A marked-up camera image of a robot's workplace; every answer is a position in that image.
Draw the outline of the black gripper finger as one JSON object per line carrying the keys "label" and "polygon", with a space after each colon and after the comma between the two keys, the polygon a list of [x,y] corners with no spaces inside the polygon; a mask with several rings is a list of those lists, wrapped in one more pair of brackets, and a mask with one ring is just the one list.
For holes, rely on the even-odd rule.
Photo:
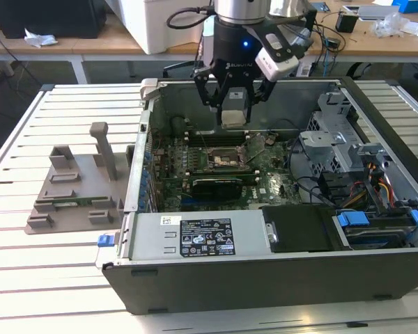
{"label": "black gripper finger", "polygon": [[[213,94],[210,94],[206,89],[211,74],[217,80],[217,87]],[[222,104],[227,94],[227,74],[217,77],[212,73],[211,67],[199,68],[194,71],[194,83],[203,104],[216,109],[216,121],[218,125],[221,125]]]}
{"label": "black gripper finger", "polygon": [[262,80],[261,85],[258,87],[258,90],[254,90],[253,81],[248,81],[245,84],[245,89],[247,93],[247,99],[245,102],[245,106],[247,107],[246,123],[250,123],[251,121],[252,107],[258,104],[259,102],[266,102],[269,99],[275,85],[276,82],[269,81],[266,78]]}

